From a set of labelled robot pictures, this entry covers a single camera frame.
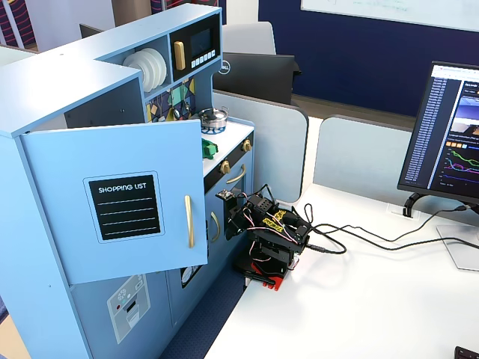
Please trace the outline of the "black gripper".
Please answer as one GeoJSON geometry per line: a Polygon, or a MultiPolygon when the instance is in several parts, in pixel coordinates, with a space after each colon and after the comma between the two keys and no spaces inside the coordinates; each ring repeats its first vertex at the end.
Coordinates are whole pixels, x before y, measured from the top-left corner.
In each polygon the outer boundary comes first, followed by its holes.
{"type": "Polygon", "coordinates": [[[246,202],[245,196],[229,196],[225,200],[225,238],[231,239],[240,235],[244,228],[248,227],[247,220],[243,213],[246,202]]]}

